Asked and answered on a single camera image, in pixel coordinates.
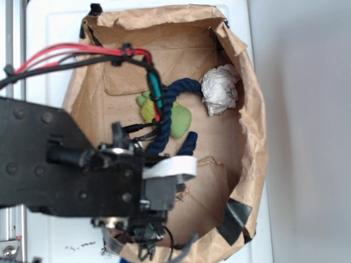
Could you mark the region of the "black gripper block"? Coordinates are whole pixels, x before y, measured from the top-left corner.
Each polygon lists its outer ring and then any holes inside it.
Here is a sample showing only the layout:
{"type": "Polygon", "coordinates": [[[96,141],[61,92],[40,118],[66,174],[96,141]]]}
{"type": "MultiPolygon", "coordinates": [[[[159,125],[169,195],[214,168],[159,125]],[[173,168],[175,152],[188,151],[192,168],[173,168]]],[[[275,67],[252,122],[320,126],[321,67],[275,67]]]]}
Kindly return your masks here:
{"type": "Polygon", "coordinates": [[[152,259],[168,232],[168,212],[189,179],[189,157],[144,151],[120,126],[95,148],[64,110],[15,100],[15,196],[32,212],[91,218],[104,231],[125,233],[152,259]]]}

